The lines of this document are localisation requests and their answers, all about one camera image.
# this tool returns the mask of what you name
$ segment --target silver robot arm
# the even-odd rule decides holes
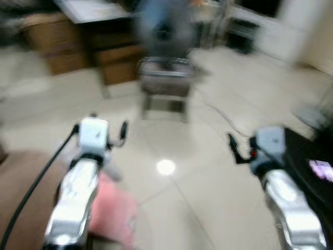
[[[96,117],[87,117],[80,123],[80,152],[61,182],[59,200],[46,228],[44,249],[83,249],[99,170],[109,162],[108,151],[124,144],[127,123],[124,122],[118,140],[110,140],[108,131],[107,121]]]
[[[237,164],[249,164],[261,181],[268,209],[283,250],[326,250],[327,243],[317,214],[303,191],[284,169],[285,132],[282,127],[261,128],[250,139],[250,158],[241,156],[236,139],[229,134]]]

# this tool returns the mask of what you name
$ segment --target black cable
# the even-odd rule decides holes
[[[325,105],[325,101],[327,101],[328,96],[331,95],[333,92],[333,83],[330,84],[330,86],[327,88],[325,93],[323,94],[321,100],[319,101],[319,106]]]
[[[243,137],[246,137],[246,138],[251,137],[251,136],[249,136],[249,135],[244,134],[243,132],[241,132],[241,131],[236,127],[236,125],[234,124],[234,122],[229,118],[229,116],[228,116],[224,111],[222,111],[222,110],[218,109],[217,107],[215,107],[215,106],[213,106],[213,105],[207,103],[207,102],[205,101],[204,96],[203,96],[203,93],[204,93],[205,95],[207,95],[207,93],[206,93],[205,91],[202,91],[202,92],[203,92],[203,93],[202,93],[202,92],[201,92],[200,90],[198,90],[196,87],[194,87],[194,89],[195,89],[196,91],[198,91],[199,94],[201,95],[203,103],[205,103],[207,106],[213,108],[217,113],[219,113],[219,115],[222,116],[223,119],[226,120],[226,121],[229,123],[230,127],[231,127],[235,132],[237,132],[239,135],[241,135],[241,136],[243,136]]]
[[[35,179],[35,181],[33,182],[33,184],[30,186],[29,190],[27,191],[27,193],[23,197],[22,201],[20,202],[20,204],[17,207],[15,213],[13,214],[12,218],[9,221],[9,224],[7,226],[7,229],[6,229],[5,233],[4,233],[4,236],[3,236],[2,241],[1,241],[0,250],[5,250],[5,246],[7,244],[8,239],[9,239],[10,233],[12,232],[12,230],[14,228],[15,222],[17,221],[17,218],[19,217],[20,213],[22,212],[22,210],[23,210],[25,204],[27,203],[28,199],[30,198],[31,194],[33,193],[33,191],[35,190],[35,188],[37,187],[37,185],[39,184],[39,182],[43,178],[44,174],[48,171],[48,169],[50,168],[51,164],[55,161],[55,159],[57,158],[57,156],[60,154],[60,152],[66,146],[66,144],[69,142],[69,140],[72,138],[72,136],[78,132],[78,130],[79,130],[79,126],[75,125],[74,128],[73,128],[73,130],[72,130],[72,132],[67,137],[67,139],[58,148],[58,150],[56,151],[56,153],[54,154],[54,156],[50,159],[50,161],[46,164],[46,166],[44,167],[44,169],[37,176],[37,178]]]
[[[83,248],[84,247],[82,245],[44,245],[42,250],[83,250]]]

